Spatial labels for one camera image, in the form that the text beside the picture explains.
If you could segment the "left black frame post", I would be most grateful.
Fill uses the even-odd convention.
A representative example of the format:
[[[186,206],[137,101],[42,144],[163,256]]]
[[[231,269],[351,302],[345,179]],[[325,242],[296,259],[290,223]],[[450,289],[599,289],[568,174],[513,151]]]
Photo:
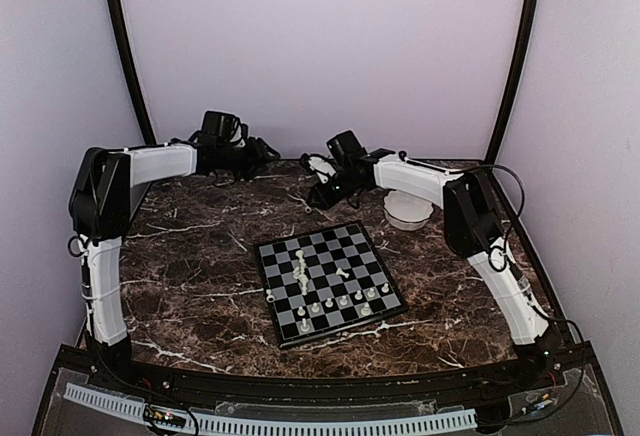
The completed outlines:
[[[152,126],[138,68],[134,58],[133,46],[128,31],[128,23],[126,22],[123,0],[106,0],[106,2],[120,66],[138,129],[145,144],[156,144],[157,138]]]

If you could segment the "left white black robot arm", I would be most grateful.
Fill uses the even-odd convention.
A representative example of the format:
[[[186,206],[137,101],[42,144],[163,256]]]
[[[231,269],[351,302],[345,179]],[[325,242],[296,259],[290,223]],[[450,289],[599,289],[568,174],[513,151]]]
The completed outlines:
[[[264,139],[250,135],[236,115],[208,111],[202,126],[188,139],[133,148],[92,147],[83,157],[69,201],[76,257],[82,268],[82,296],[87,310],[89,345],[106,358],[103,377],[120,392],[141,383],[131,353],[121,305],[120,248],[132,224],[133,188],[174,177],[228,172],[249,181],[280,153]]]

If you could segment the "black frame post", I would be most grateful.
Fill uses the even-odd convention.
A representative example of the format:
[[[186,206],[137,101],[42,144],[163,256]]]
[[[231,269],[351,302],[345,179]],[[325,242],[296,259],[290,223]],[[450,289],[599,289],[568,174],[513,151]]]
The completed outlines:
[[[523,0],[513,54],[484,162],[494,164],[499,156],[525,66],[538,0]]]
[[[106,2],[120,66],[138,129],[145,144],[156,144],[157,138],[152,126],[138,68],[134,58],[133,46],[128,31],[128,23],[126,22],[123,0],[106,0]]]

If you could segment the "white chess queen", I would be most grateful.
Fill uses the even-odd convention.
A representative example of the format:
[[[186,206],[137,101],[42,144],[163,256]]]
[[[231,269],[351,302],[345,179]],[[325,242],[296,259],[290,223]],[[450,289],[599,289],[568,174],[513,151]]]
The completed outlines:
[[[299,284],[301,288],[301,294],[303,296],[306,296],[308,294],[309,279],[307,277],[301,277],[299,279]]]

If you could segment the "right black frame post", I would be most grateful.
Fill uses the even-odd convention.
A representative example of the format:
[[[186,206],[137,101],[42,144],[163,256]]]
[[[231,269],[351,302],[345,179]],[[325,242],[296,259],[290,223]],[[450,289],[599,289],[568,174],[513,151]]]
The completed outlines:
[[[523,0],[513,54],[484,162],[494,164],[499,156],[525,66],[538,0]]]

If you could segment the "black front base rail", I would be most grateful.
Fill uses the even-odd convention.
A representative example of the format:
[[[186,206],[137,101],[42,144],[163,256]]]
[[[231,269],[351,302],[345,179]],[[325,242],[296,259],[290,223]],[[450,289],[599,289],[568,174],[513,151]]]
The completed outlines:
[[[222,402],[261,404],[364,405],[433,399],[439,405],[460,403],[464,406],[486,405],[502,401],[519,392],[509,377],[520,368],[517,360],[408,376],[381,378],[291,379],[222,375],[182,370],[135,362],[138,376],[151,388],[127,388],[99,371],[91,372],[92,357],[86,350],[62,345],[49,372],[51,387],[64,370],[107,389],[152,401],[175,401],[192,407],[212,408]]]

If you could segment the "black and white chessboard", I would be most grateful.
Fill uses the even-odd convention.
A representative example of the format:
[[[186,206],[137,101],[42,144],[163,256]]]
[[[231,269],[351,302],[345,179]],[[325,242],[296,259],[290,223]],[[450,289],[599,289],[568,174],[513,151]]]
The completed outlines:
[[[309,279],[308,294],[303,296],[299,281],[294,280],[298,267],[296,251],[302,249]],[[379,255],[372,238],[360,221],[350,221],[333,227],[257,243],[253,246],[257,271],[265,291],[271,289],[275,301],[267,304],[280,349],[291,349],[328,338],[359,326],[380,322],[408,311],[408,304],[394,281],[391,272]],[[350,274],[344,278],[336,274],[341,268]],[[390,291],[383,293],[388,283]],[[374,288],[376,296],[367,297]],[[354,295],[361,291],[363,299]],[[339,303],[347,295],[346,306]],[[334,306],[327,308],[325,301],[332,298]],[[363,317],[362,307],[368,303],[371,314]],[[319,313],[312,313],[311,306],[321,306]],[[297,314],[300,306],[306,315]],[[310,330],[300,331],[300,323],[306,319]]]

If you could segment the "white chess king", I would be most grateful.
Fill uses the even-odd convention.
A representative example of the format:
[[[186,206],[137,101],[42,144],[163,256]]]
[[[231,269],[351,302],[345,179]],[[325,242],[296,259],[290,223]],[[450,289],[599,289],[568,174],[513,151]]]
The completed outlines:
[[[305,257],[304,257],[304,251],[302,249],[299,249],[296,251],[295,253],[297,259],[298,259],[298,266],[301,266],[303,268],[306,269],[306,261],[305,261]]]

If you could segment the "white scalloped bowl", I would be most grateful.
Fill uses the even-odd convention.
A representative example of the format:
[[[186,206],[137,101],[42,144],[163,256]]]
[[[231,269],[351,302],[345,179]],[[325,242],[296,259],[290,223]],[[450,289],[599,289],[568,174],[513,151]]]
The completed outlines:
[[[427,224],[434,206],[429,201],[392,190],[384,197],[383,209],[386,220],[396,229],[417,231]]]

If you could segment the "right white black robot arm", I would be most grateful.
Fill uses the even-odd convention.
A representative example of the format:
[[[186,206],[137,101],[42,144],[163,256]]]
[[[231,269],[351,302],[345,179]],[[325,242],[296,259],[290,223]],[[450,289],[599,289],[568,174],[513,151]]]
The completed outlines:
[[[521,390],[534,388],[547,376],[561,338],[554,318],[544,312],[516,265],[484,167],[453,170],[413,160],[404,151],[369,152],[350,130],[330,139],[327,147],[330,157],[300,158],[301,166],[319,179],[309,191],[308,205],[328,210],[379,187],[439,207],[447,246],[476,270],[507,321],[519,359],[511,366],[511,382]]]

